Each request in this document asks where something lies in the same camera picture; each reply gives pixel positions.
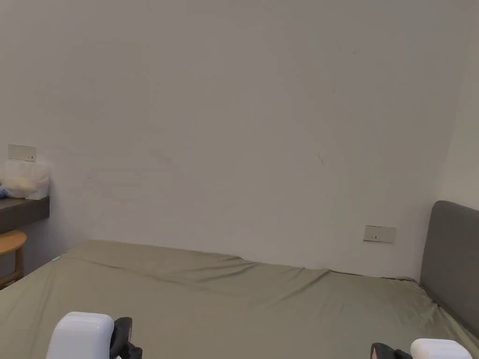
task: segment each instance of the wooden stool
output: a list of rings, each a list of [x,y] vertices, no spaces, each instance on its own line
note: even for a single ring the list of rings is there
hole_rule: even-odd
[[[0,277],[0,289],[10,282],[23,278],[23,245],[26,240],[26,234],[20,231],[11,231],[0,235],[0,256],[15,251],[15,272]]]

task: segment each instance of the headboard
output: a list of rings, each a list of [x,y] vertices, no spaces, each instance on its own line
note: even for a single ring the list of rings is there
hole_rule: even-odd
[[[434,204],[422,257],[421,286],[479,336],[479,211]]]

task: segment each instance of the wall socket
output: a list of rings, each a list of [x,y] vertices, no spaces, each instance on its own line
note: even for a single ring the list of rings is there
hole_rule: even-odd
[[[23,161],[36,161],[36,147],[8,145],[8,158],[20,159]]]
[[[394,243],[396,241],[396,229],[393,227],[367,225],[364,231],[363,241]]]

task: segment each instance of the mattress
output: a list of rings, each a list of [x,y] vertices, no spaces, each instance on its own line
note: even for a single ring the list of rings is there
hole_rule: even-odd
[[[45,359],[70,311],[133,318],[144,358],[367,358],[373,342],[478,341],[417,283],[86,242],[0,292],[0,352]]]

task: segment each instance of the dark gray desk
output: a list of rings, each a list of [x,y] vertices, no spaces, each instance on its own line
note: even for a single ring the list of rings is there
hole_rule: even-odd
[[[0,233],[19,229],[49,216],[50,197],[39,201],[16,198],[0,199]]]

